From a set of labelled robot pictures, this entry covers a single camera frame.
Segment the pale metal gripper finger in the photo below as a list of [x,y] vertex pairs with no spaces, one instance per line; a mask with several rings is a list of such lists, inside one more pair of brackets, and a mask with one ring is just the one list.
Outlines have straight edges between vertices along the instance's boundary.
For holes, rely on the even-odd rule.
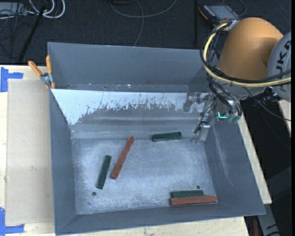
[[194,130],[194,135],[190,139],[191,143],[205,142],[207,139],[208,132],[210,130],[210,125],[206,121],[202,121],[198,124]]
[[205,93],[188,93],[186,95],[186,101],[183,104],[184,112],[191,112],[197,110],[203,112],[209,102],[209,96]]

